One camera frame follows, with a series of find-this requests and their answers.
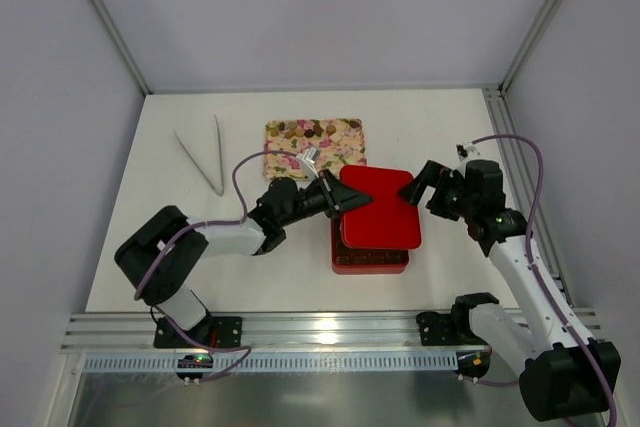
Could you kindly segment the red box lid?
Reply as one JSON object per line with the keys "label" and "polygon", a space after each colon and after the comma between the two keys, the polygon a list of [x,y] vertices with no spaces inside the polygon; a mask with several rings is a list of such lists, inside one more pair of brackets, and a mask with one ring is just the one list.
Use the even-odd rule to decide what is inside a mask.
{"label": "red box lid", "polygon": [[404,170],[348,165],[340,180],[373,201],[349,211],[341,219],[341,236],[350,248],[414,250],[422,244],[418,207],[399,196],[414,179]]}

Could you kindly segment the metal serving tongs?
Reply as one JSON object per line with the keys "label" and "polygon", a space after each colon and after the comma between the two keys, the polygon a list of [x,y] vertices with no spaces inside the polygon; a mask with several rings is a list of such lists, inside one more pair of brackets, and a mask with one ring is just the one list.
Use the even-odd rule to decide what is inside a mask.
{"label": "metal serving tongs", "polygon": [[194,114],[184,118],[174,128],[174,135],[194,167],[213,192],[225,193],[222,139],[215,114]]}

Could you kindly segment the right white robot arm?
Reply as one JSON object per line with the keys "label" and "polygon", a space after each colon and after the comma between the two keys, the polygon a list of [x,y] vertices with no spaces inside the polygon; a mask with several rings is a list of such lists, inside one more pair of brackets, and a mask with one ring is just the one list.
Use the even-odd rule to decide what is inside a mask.
{"label": "right white robot arm", "polygon": [[451,309],[459,332],[481,339],[502,356],[536,420],[606,412],[614,425],[620,355],[612,343],[596,340],[557,288],[525,217],[506,205],[499,164],[476,159],[450,169],[428,161],[399,195],[415,205],[427,188],[434,190],[429,212],[465,222],[526,320],[520,326],[488,293],[468,294],[457,297]]}

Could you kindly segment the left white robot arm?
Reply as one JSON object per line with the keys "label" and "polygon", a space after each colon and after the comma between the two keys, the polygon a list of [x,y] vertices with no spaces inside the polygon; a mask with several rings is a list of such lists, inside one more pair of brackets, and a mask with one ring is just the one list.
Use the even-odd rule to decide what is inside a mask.
{"label": "left white robot arm", "polygon": [[327,170],[306,187],[278,177],[239,221],[194,221],[176,206],[162,208],[116,250],[114,261],[135,298],[162,315],[155,347],[236,349],[238,342],[223,340],[218,321],[186,285],[196,264],[267,254],[285,240],[287,226],[318,214],[335,219],[372,201]]}

